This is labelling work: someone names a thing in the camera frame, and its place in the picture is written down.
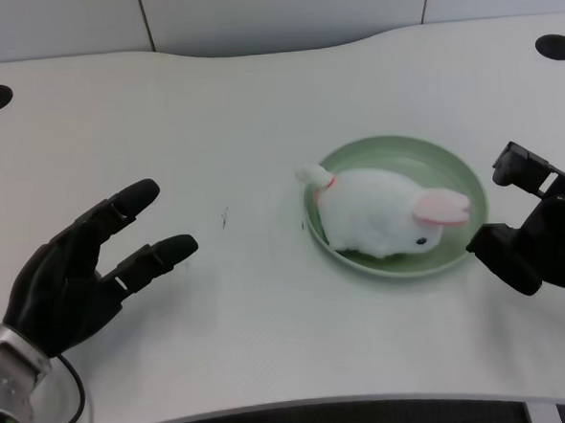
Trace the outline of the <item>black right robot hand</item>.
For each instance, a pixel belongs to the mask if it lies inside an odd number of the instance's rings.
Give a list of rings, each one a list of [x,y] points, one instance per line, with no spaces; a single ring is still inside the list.
[[[509,142],[493,164],[496,185],[514,185],[539,198],[518,229],[485,223],[467,251],[525,296],[547,282],[565,288],[565,172],[533,152]]]

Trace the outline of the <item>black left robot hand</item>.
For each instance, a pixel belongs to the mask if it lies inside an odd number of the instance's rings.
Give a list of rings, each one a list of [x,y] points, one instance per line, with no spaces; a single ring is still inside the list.
[[[106,275],[96,271],[102,244],[159,194],[154,180],[133,183],[40,246],[14,281],[2,323],[56,358],[104,328],[126,298],[192,256],[198,244],[181,234],[143,246]]]

